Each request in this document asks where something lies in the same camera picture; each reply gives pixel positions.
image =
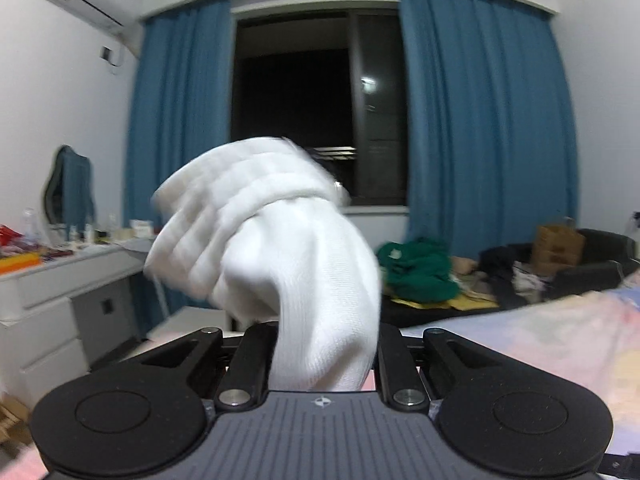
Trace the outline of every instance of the white cloth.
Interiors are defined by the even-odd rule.
[[[279,316],[270,389],[360,388],[378,340],[378,264],[331,175],[259,137],[192,160],[154,199],[172,216],[148,272],[238,319]]]

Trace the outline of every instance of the white cabinet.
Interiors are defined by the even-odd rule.
[[[0,381],[32,408],[137,337],[128,283],[144,254],[119,246],[0,276]]]

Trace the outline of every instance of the window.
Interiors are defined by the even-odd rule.
[[[394,10],[238,23],[232,140],[288,137],[354,205],[404,205],[404,53]]]

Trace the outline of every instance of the drawer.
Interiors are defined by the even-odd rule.
[[[8,342],[20,368],[25,368],[78,336],[69,298],[59,298],[38,313],[12,324]]]
[[[0,320],[14,321],[24,315],[18,280],[0,281]]]
[[[18,279],[22,304],[29,308],[58,296],[74,296],[142,270],[144,260],[124,250],[83,258]]]
[[[72,305],[90,365],[137,335],[128,280],[118,280],[77,296]]]
[[[82,343],[78,339],[70,341],[44,359],[20,371],[27,392],[24,402],[33,409],[51,390],[84,375],[87,368]]]

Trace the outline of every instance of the wall-mounted air conditioner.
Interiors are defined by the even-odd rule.
[[[134,22],[134,17],[118,7],[113,0],[49,0],[78,18],[116,35]]]

